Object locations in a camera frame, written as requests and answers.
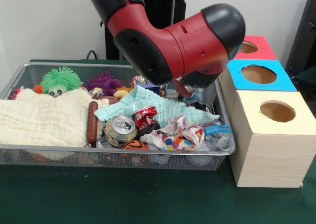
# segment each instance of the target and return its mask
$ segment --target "toy hot dog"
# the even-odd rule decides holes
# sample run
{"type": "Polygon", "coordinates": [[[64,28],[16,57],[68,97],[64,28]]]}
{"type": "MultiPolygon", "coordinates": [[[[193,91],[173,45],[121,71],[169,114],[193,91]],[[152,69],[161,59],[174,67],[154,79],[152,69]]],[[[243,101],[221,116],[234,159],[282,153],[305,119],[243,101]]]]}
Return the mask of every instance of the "toy hot dog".
{"type": "Polygon", "coordinates": [[[87,122],[87,141],[91,144],[93,144],[97,140],[98,118],[94,115],[94,111],[96,111],[98,107],[98,103],[95,101],[92,101],[89,104],[87,122]]]}

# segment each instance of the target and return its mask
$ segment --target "red box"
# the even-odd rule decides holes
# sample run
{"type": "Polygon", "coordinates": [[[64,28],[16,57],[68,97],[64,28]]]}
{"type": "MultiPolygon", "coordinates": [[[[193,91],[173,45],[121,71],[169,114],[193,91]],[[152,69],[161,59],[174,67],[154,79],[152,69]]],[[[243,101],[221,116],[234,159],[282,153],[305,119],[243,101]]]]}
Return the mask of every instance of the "red box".
{"type": "Polygon", "coordinates": [[[244,42],[235,59],[277,60],[277,57],[263,36],[248,35],[245,36],[244,42]]]}

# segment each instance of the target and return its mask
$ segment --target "round hole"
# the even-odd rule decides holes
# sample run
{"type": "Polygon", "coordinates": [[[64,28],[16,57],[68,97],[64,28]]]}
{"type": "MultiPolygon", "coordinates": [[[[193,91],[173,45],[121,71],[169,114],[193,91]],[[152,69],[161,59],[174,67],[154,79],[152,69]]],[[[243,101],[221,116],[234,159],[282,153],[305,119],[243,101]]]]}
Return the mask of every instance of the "round hole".
{"type": "Polygon", "coordinates": [[[241,70],[242,75],[249,81],[258,84],[270,84],[277,79],[277,75],[264,66],[249,65],[241,70]]]}
{"type": "Polygon", "coordinates": [[[266,101],[261,105],[260,111],[277,122],[286,123],[295,118],[295,110],[281,101],[266,101]]]}
{"type": "Polygon", "coordinates": [[[239,52],[243,52],[243,53],[253,53],[256,51],[258,51],[258,47],[248,41],[242,42],[241,47],[239,49],[239,52]]]}

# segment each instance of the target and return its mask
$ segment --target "metal basket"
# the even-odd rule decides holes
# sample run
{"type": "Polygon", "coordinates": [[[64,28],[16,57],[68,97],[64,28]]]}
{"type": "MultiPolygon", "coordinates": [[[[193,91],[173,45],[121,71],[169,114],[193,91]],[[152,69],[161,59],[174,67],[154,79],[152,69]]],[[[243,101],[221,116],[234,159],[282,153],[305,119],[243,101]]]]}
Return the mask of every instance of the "metal basket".
{"type": "MultiPolygon", "coordinates": [[[[6,99],[14,89],[21,86],[33,88],[34,85],[41,83],[44,74],[60,66],[71,67],[83,82],[95,74],[109,71],[115,78],[122,80],[125,86],[130,87],[131,79],[139,75],[129,65],[30,62],[22,65],[15,72],[1,93],[0,99],[6,99]]],[[[178,97],[178,93],[171,84],[167,87],[165,97],[169,99],[178,97]]],[[[205,90],[203,102],[211,107],[212,112],[221,115],[223,124],[229,124],[218,81],[205,90]]],[[[231,151],[140,151],[0,144],[0,164],[214,171],[218,169],[225,156],[234,152],[234,141],[233,144],[231,151]],[[43,159],[41,156],[34,155],[41,152],[49,153],[49,157],[53,159],[43,159]]]]}

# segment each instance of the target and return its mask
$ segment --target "toy eyes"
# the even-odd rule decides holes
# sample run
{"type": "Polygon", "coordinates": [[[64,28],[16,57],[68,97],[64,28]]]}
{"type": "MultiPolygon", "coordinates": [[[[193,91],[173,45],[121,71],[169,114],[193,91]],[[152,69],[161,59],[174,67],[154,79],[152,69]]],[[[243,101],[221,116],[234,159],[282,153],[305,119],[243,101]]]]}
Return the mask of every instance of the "toy eyes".
{"type": "Polygon", "coordinates": [[[58,97],[65,93],[67,91],[67,88],[61,85],[55,86],[48,90],[48,93],[53,97],[58,97]]]}

